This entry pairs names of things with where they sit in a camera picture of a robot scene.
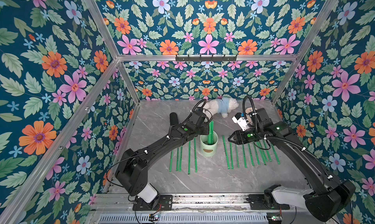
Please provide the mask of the black remote control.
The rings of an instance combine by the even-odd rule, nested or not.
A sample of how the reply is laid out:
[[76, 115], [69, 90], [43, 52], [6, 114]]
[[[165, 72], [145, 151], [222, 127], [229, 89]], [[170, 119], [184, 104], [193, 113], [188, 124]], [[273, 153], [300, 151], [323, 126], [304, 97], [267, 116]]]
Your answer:
[[175, 112], [170, 114], [170, 125], [175, 126], [179, 124], [178, 115]]

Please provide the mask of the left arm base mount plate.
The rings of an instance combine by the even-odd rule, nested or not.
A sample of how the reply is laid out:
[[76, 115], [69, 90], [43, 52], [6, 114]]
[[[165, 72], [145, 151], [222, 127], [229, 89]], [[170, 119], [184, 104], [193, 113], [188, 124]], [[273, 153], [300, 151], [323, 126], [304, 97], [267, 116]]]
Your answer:
[[171, 211], [173, 196], [168, 194], [159, 194], [151, 202], [147, 203], [140, 197], [136, 197], [132, 210], [133, 211]]

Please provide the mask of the light green storage cup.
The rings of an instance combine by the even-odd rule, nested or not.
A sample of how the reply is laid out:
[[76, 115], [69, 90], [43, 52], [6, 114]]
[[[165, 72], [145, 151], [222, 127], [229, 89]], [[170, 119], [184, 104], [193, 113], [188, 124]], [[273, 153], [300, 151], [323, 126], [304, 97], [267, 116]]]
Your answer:
[[208, 143], [208, 135], [200, 135], [200, 152], [205, 157], [212, 157], [216, 153], [218, 135], [213, 132], [213, 144]]

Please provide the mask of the black wall hook rack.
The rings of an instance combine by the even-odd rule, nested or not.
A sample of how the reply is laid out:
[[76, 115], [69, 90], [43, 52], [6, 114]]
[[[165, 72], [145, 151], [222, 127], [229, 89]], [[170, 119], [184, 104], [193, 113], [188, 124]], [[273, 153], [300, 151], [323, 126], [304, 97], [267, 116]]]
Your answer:
[[232, 62], [237, 60], [237, 55], [176, 55], [176, 61], [181, 62]]

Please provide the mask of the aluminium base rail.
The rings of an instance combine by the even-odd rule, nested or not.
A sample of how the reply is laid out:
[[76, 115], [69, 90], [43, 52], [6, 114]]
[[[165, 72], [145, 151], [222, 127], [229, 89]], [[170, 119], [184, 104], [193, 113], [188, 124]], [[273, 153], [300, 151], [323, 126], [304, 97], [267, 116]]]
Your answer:
[[[205, 210], [251, 210], [247, 202], [249, 194], [261, 193], [164, 193], [173, 196], [172, 210], [197, 209]], [[109, 193], [96, 196], [92, 204], [95, 210], [132, 210], [136, 197], [127, 193]]]

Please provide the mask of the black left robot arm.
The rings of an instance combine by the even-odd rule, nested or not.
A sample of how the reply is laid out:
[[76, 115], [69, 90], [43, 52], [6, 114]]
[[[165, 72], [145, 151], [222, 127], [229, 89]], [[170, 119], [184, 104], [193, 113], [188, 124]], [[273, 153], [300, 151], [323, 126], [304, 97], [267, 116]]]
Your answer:
[[208, 135], [211, 121], [212, 114], [203, 107], [191, 110], [182, 122], [175, 112], [171, 113], [168, 133], [147, 147], [125, 151], [114, 173], [115, 178], [130, 196], [137, 196], [148, 204], [158, 203], [160, 193], [148, 181], [148, 170], [174, 149], [199, 135]]

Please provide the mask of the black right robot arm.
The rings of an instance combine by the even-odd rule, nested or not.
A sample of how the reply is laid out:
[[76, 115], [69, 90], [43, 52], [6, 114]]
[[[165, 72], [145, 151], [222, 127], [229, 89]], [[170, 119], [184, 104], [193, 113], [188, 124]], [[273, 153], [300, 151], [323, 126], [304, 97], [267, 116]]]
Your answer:
[[324, 168], [283, 121], [273, 123], [264, 108], [247, 114], [237, 113], [232, 120], [240, 126], [228, 141], [236, 145], [261, 140], [277, 147], [294, 163], [306, 178], [310, 188], [287, 188], [276, 184], [264, 191], [264, 204], [274, 207], [286, 204], [308, 210], [321, 222], [327, 222], [349, 205], [355, 192], [351, 181], [342, 181]]

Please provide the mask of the white plush teddy bear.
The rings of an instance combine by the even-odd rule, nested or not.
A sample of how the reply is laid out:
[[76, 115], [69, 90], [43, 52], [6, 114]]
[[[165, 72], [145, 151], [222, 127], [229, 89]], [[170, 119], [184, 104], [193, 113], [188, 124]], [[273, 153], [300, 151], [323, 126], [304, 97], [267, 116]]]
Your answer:
[[207, 102], [203, 107], [203, 112], [212, 117], [215, 114], [221, 114], [223, 118], [227, 118], [232, 110], [239, 107], [239, 103], [234, 98], [222, 97]]

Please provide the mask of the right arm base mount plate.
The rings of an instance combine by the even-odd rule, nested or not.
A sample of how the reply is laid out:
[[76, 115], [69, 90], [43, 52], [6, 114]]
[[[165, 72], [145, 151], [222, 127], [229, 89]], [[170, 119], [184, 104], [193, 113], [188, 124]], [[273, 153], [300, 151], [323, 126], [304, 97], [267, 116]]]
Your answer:
[[247, 202], [250, 204], [251, 210], [290, 210], [287, 204], [278, 204], [276, 201], [269, 201], [264, 194], [249, 194]]

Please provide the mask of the bundle of green wrapped straws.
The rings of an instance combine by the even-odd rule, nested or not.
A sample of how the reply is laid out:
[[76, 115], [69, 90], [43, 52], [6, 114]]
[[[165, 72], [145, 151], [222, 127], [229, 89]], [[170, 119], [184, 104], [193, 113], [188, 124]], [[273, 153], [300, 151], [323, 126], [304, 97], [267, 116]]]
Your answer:
[[208, 145], [214, 144], [214, 130], [213, 130], [214, 122], [211, 121], [209, 123], [209, 134], [208, 134]]

